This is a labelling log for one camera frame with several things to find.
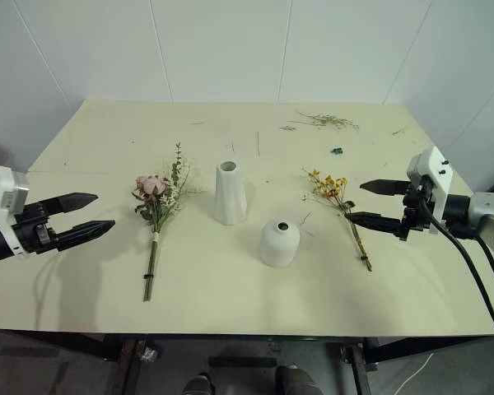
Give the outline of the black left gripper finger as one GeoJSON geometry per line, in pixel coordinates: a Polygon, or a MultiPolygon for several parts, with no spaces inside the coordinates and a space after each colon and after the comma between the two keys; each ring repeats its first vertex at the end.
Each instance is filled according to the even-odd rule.
{"type": "Polygon", "coordinates": [[[58,251],[64,251],[92,241],[93,239],[98,239],[114,225],[114,220],[88,221],[81,225],[75,225],[70,230],[58,234],[56,249],[58,251]]]}
{"type": "Polygon", "coordinates": [[[92,193],[67,193],[40,201],[47,215],[67,213],[82,209],[98,198],[92,193]]]}

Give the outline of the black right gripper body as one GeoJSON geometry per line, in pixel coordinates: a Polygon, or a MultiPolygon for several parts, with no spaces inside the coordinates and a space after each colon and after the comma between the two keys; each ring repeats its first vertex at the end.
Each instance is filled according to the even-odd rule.
{"type": "Polygon", "coordinates": [[[418,186],[414,187],[412,184],[408,186],[408,190],[403,198],[405,208],[398,229],[398,238],[402,241],[407,240],[411,230],[424,231],[430,228],[431,221],[422,209],[421,201],[433,207],[433,204],[430,203],[433,186],[433,182],[427,175],[421,178],[418,186]]]}

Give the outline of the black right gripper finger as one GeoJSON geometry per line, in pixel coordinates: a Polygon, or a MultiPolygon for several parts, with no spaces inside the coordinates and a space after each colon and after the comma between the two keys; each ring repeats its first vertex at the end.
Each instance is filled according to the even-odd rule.
{"type": "Polygon", "coordinates": [[[401,226],[401,221],[398,219],[366,211],[347,213],[345,217],[354,225],[392,235],[398,235],[401,226]]]}
{"type": "Polygon", "coordinates": [[[392,179],[374,179],[361,184],[360,188],[385,196],[404,195],[408,191],[408,182],[392,179]]]}

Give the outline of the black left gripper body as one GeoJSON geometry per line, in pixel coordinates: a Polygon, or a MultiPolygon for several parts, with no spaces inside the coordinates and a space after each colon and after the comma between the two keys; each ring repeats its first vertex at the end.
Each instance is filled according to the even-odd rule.
{"type": "Polygon", "coordinates": [[[40,254],[58,248],[58,235],[48,221],[61,211],[59,200],[43,200],[25,205],[21,214],[14,215],[12,229],[26,252],[40,254]]]}

